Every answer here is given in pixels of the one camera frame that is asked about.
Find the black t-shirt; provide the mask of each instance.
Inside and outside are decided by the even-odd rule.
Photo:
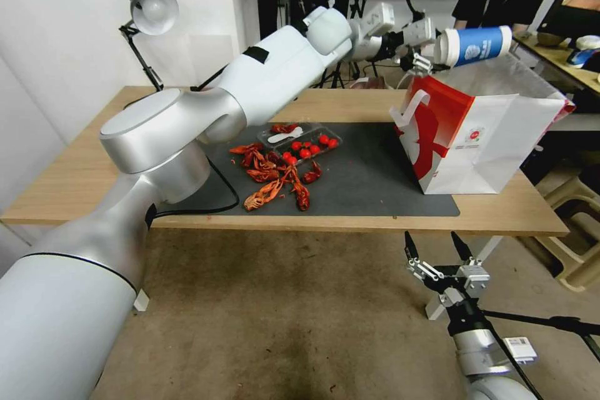
[[[452,12],[457,20],[467,21],[467,28],[493,27],[514,24],[530,25],[542,0],[459,0]]]

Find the wooden table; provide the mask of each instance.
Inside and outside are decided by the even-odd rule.
[[[125,104],[149,94],[125,87],[1,218],[6,224],[58,225],[90,213],[117,177],[98,133]],[[388,109],[404,91],[308,89],[274,121],[389,122]],[[171,216],[159,228],[301,231],[439,231],[487,236],[562,236],[567,228],[519,171],[497,195],[457,195],[458,217]]]
[[[591,89],[596,94],[600,94],[600,82],[598,82],[598,74],[584,69],[576,69],[566,63],[567,58],[573,49],[567,48],[567,45],[562,43],[558,47],[544,47],[538,44],[537,36],[530,34],[526,37],[514,37],[514,40],[519,45],[525,47],[534,56],[539,57],[545,63],[548,63],[561,74],[566,75],[578,87],[583,89]]]

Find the paper bag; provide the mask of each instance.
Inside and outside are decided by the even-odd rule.
[[[498,73],[498,65],[490,67]],[[471,70],[473,76],[484,83]],[[501,192],[550,124],[572,109],[555,91],[552,98],[535,98],[506,93],[510,89],[469,95],[431,76],[413,79],[405,110],[390,113],[425,194]]]

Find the monitor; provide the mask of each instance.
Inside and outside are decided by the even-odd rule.
[[[567,38],[600,34],[600,0],[555,0],[537,30]]]

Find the blue paper cup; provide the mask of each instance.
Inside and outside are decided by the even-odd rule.
[[[449,67],[463,66],[508,53],[513,32],[508,26],[494,28],[448,28],[437,38],[434,62]]]

